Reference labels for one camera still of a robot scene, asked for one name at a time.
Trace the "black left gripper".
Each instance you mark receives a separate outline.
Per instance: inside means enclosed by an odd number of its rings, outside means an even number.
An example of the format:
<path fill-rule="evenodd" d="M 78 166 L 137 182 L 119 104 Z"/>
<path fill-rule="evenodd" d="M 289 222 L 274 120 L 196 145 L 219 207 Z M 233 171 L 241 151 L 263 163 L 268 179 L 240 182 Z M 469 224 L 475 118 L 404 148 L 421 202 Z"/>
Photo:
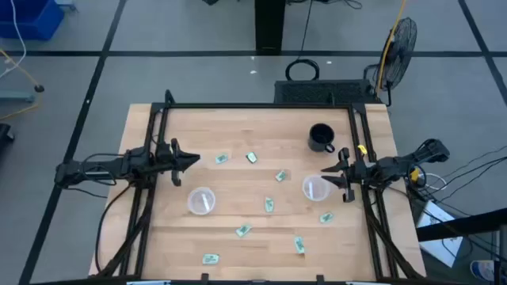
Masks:
<path fill-rule="evenodd" d="M 171 171 L 171 180 L 177 187 L 181 186 L 179 173 L 183 173 L 200 160 L 199 154 L 182 152 L 177 139 L 171 139 L 170 143 L 159 143 L 155 157 L 159 163 L 166 165 L 166 169 Z"/>

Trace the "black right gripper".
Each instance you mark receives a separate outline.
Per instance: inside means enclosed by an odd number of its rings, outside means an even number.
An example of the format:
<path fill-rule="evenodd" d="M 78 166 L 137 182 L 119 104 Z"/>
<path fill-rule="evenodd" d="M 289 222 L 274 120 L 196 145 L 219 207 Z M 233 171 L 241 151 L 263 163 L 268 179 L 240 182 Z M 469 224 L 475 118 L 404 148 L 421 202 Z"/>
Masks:
<path fill-rule="evenodd" d="M 322 179 L 345 190 L 342 195 L 344 203 L 351 203 L 355 200 L 355 192 L 351 184 L 363 184 L 368 177 L 367 165 L 363 160 L 364 156 L 360 152 L 360 160 L 349 164 L 349 148 L 343 147 L 338 152 L 339 162 L 336 165 L 321 169 L 323 173 L 341 172 L 339 177 L 322 176 Z"/>

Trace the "blue plastic bin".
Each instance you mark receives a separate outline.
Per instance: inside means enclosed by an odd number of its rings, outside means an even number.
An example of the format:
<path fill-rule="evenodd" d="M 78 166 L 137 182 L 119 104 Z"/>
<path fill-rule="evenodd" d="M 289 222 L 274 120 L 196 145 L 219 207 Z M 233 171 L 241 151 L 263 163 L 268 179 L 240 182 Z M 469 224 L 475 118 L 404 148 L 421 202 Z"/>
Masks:
<path fill-rule="evenodd" d="M 64 17 L 55 0 L 0 0 L 0 38 L 17 38 L 13 10 L 24 40 L 50 40 Z"/>

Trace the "clear plastic cup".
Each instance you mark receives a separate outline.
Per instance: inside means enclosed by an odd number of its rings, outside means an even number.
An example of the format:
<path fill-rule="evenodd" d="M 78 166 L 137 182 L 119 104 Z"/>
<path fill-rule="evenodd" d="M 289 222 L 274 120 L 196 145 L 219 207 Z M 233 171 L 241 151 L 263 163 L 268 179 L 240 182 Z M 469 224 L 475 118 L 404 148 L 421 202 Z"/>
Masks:
<path fill-rule="evenodd" d="M 188 209 L 195 215 L 208 215 L 215 207 L 215 193 L 206 187 L 192 190 L 187 199 Z"/>
<path fill-rule="evenodd" d="M 304 178 L 302 191 L 311 201 L 320 202 L 327 199 L 331 193 L 332 184 L 319 175 L 310 175 Z"/>

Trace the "black mug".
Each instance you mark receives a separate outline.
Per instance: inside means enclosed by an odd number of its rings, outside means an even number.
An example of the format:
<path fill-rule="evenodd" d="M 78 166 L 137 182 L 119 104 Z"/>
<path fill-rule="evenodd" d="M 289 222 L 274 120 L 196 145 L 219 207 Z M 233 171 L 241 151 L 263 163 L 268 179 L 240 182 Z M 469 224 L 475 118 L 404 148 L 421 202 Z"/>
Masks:
<path fill-rule="evenodd" d="M 327 124 L 317 123 L 309 131 L 308 146 L 314 152 L 333 153 L 334 130 Z"/>

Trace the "black perforated computer case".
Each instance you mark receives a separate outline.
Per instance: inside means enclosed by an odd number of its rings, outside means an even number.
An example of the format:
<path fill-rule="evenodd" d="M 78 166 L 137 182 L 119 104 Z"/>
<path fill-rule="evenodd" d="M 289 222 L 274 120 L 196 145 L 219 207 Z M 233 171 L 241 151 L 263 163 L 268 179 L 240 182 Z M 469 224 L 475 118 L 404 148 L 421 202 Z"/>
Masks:
<path fill-rule="evenodd" d="M 381 100 L 373 93 L 368 80 L 277 81 L 275 104 L 346 105 L 376 104 Z"/>

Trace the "white cardboard box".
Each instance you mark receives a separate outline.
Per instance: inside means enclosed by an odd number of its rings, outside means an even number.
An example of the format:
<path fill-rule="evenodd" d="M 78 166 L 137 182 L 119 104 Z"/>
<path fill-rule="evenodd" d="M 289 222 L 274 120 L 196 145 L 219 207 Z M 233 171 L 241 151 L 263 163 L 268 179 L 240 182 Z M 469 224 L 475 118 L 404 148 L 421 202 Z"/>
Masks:
<path fill-rule="evenodd" d="M 422 229 L 418 234 L 420 248 L 449 268 L 457 261 L 463 242 L 463 237 L 449 230 L 446 224 L 454 219 L 434 202 L 428 201 L 416 222 L 416 228 Z"/>

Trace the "black metal beam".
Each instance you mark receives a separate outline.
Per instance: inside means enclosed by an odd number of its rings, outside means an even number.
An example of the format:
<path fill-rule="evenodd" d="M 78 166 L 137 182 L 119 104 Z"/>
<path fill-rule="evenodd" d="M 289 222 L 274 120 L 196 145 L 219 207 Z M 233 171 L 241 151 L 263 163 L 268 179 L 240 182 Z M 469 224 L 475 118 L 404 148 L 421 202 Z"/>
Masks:
<path fill-rule="evenodd" d="M 507 208 L 417 228 L 419 241 L 464 237 L 500 230 L 507 226 Z"/>

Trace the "black floor fan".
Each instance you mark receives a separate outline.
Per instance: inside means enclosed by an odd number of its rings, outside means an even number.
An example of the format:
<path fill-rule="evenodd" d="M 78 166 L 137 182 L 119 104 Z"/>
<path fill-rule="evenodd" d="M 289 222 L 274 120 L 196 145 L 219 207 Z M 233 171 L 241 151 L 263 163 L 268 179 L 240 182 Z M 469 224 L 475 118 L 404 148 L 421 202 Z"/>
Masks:
<path fill-rule="evenodd" d="M 391 91 L 400 83 L 410 64 L 412 54 L 417 40 L 417 24 L 410 17 L 401 19 L 394 31 L 393 39 L 390 43 L 386 42 L 382 53 L 386 52 L 383 64 L 383 75 L 380 77 L 378 72 L 382 64 L 382 59 L 377 64 L 371 64 L 364 68 L 363 79 L 366 79 L 368 72 L 372 71 L 372 81 L 368 87 L 368 92 L 378 101 L 380 92 L 387 92 L 387 107 L 392 104 Z"/>

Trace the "white blue shoe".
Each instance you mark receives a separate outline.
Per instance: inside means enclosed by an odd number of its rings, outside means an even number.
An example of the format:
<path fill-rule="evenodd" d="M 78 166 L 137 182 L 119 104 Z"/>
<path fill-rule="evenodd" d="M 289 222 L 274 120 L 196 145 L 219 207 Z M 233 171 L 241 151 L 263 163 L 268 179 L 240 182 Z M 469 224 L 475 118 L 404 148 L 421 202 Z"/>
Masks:
<path fill-rule="evenodd" d="M 486 282 L 493 282 L 494 277 L 493 260 L 473 260 L 470 263 L 471 274 L 476 278 Z"/>

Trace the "grey stand base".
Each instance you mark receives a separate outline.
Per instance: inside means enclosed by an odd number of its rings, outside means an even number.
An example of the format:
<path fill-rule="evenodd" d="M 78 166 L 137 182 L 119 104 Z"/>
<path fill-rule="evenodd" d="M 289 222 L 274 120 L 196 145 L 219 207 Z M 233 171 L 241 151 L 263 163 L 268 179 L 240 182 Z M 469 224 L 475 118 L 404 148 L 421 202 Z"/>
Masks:
<path fill-rule="evenodd" d="M 34 100 L 35 96 L 29 92 L 0 90 L 0 101 L 21 101 L 32 103 Z"/>

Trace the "black object at floor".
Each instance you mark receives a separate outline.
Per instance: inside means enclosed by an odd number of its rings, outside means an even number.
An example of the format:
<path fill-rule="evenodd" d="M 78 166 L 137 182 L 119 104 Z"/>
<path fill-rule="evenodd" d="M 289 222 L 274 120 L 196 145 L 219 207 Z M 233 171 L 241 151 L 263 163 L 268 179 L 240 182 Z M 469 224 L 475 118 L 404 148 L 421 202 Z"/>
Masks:
<path fill-rule="evenodd" d="M 13 128 L 7 123 L 0 123 L 0 156 L 14 141 Z"/>

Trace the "black aluminium table frame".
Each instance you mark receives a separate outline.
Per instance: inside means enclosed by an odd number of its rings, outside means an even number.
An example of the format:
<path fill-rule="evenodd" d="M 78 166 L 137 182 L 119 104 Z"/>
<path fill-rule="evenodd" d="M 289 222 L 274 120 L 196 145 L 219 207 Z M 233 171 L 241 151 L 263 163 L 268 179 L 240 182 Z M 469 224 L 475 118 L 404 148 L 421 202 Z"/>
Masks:
<path fill-rule="evenodd" d="M 144 279 L 326 281 L 374 280 L 392 274 L 381 241 L 368 225 L 364 209 L 370 199 L 357 195 L 344 203 L 333 189 L 321 201 L 309 200 L 303 180 L 337 162 L 335 154 L 315 153 L 307 146 L 312 125 L 329 124 L 336 147 L 370 143 L 369 154 L 397 153 L 387 109 L 364 107 L 284 107 L 274 104 L 218 104 L 174 107 L 166 137 L 200 155 L 182 176 L 179 187 L 161 175 L 154 190 L 147 231 L 132 246 L 125 274 Z M 246 155 L 254 152 L 255 163 Z M 218 155 L 228 160 L 216 164 Z M 278 182 L 281 171 L 286 178 Z M 216 197 L 208 215 L 195 215 L 187 206 L 189 193 L 210 188 Z M 265 198 L 274 211 L 265 211 Z M 320 223 L 332 212 L 334 218 Z M 242 225 L 252 226 L 239 237 Z M 295 250 L 294 237 L 303 238 L 305 253 Z M 219 263 L 204 265 L 205 253 L 219 255 Z"/>

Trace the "black upright post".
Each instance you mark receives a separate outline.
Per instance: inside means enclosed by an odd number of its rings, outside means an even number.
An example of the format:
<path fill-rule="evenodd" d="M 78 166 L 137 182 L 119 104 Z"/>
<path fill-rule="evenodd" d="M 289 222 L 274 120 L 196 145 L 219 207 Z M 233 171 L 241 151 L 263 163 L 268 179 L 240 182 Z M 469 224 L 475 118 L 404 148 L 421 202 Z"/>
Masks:
<path fill-rule="evenodd" d="M 256 51 L 263 55 L 281 53 L 286 0 L 254 0 Z"/>

